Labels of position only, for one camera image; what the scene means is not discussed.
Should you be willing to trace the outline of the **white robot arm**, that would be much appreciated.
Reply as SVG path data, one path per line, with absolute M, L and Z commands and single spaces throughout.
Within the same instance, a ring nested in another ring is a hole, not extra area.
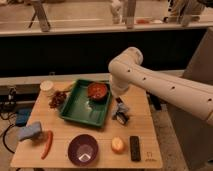
M 136 47 L 110 61 L 110 90 L 115 98 L 133 84 L 213 126 L 213 86 L 146 69 L 142 61 L 143 54 Z

